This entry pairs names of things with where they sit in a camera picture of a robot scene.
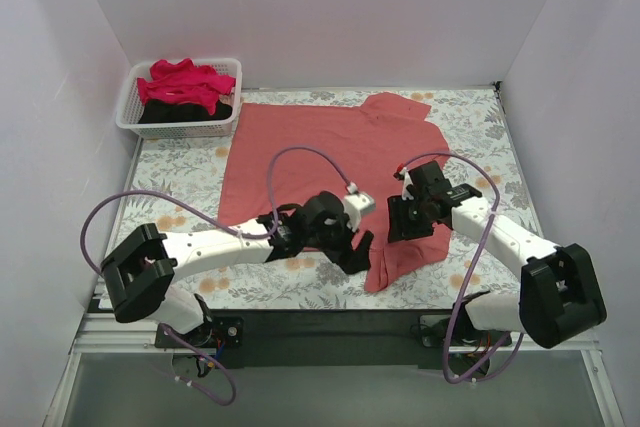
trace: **white plastic basket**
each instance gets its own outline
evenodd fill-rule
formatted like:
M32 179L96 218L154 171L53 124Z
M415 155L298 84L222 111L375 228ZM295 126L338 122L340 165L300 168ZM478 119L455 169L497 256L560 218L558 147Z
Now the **white plastic basket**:
M196 65L212 65L219 74L227 74L236 79L231 93L231 117L207 122L175 122L171 124L138 124L144 105L140 102L136 79L151 80L149 69L154 62L140 62L135 65L120 92L116 124L122 129L132 130L143 139L167 139L178 137L220 137L231 134L231 125L240 110L242 88L242 67L236 59L193 59Z

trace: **flower pattern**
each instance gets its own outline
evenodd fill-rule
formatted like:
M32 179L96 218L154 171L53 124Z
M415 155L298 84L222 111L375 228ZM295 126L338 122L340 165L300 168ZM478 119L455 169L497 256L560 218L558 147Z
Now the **flower pattern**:
M491 89L393 92L432 106L428 120L440 127L450 148L487 170L502 195L501 212L537 233L537 221L518 168L506 125ZM245 92L246 102L262 104L361 105L375 91ZM168 193L215 215L232 137L145 141L133 176L133 189ZM451 160L445 174L468 182L489 199L489 183L471 167ZM116 225L116 243L135 227L156 222L160 230L195 232L210 226L155 197L132 197ZM233 265L183 279L179 285L203 296L212 309L425 309L449 308L473 257L476 244L453 234L448 257L400 279L382 292L363 289L365 273L345 275L320 253L263 265ZM491 255L481 257L469 293L517 291L515 277ZM110 307L103 294L101 307Z

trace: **pink shirt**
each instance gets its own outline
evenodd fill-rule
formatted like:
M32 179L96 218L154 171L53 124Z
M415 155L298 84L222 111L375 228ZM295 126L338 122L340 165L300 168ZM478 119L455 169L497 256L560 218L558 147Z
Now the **pink shirt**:
M429 110L429 105L390 93L372 95L357 108L245 104L225 171L220 220L236 224L269 212L269 161L285 147L306 144L333 157L376 201L376 211L360 227L375 235L365 290L380 291L402 275L443 260L451 233L442 225L429 238L387 243L387 197L402 192L402 182L393 177L398 164L422 152L448 150L440 129L424 121ZM447 159L436 160L442 167ZM279 205L303 204L321 190L339 197L345 193L333 167L304 151L288 152L278 160L273 186Z

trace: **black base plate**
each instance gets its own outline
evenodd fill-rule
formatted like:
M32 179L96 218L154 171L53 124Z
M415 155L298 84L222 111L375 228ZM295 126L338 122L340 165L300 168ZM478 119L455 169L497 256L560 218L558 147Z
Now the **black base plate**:
M224 348L234 349L242 345L242 338L244 336L244 321L242 317L218 317L213 318L213 327L211 334L208 336L208 340L199 343L198 348L204 351L218 348L218 339L224 342ZM179 349L182 348L171 337L164 335L164 331L161 327L158 327L156 331L156 341L154 345L159 349Z

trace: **black cloth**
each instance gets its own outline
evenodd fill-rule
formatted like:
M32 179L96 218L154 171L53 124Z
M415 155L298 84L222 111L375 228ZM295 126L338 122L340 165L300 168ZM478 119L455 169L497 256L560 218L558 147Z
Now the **black cloth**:
M231 117L233 109L220 100L216 103L213 115L199 104L167 104L161 100L151 99L144 106L139 124L168 124L174 122L205 122L209 120L225 120Z

